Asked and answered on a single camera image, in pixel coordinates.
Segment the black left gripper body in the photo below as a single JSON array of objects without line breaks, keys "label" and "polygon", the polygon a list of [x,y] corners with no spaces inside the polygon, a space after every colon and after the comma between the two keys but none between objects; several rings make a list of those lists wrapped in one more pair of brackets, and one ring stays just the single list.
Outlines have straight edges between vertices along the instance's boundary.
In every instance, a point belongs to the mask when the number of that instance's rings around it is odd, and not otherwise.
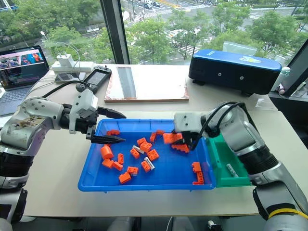
[{"label": "black left gripper body", "polygon": [[95,135],[95,129],[97,124],[98,112],[90,112],[89,115],[76,119],[75,131],[86,135],[86,139],[91,140]]}]

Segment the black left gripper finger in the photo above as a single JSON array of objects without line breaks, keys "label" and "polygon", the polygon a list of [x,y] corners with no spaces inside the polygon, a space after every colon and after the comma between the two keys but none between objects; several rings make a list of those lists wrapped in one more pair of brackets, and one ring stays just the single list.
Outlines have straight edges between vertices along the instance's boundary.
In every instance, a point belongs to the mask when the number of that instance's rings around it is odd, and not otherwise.
[{"label": "black left gripper finger", "polygon": [[118,136],[111,136],[111,135],[104,135],[104,136],[87,136],[87,140],[90,140],[91,143],[96,144],[115,144],[115,143],[121,143],[124,142],[125,139],[118,137]]},{"label": "black left gripper finger", "polygon": [[113,119],[124,119],[127,118],[124,114],[109,108],[98,107],[97,112],[99,115],[106,116],[107,118]]}]

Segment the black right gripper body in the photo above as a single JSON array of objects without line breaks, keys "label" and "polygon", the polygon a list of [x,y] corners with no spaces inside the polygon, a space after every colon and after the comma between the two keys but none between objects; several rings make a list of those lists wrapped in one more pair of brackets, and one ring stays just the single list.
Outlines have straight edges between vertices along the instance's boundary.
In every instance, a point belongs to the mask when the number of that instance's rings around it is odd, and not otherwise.
[{"label": "black right gripper body", "polygon": [[198,143],[199,138],[198,138],[199,133],[198,132],[191,132],[191,131],[183,131],[181,132],[182,138],[188,139],[188,138],[196,138],[196,143]]}]

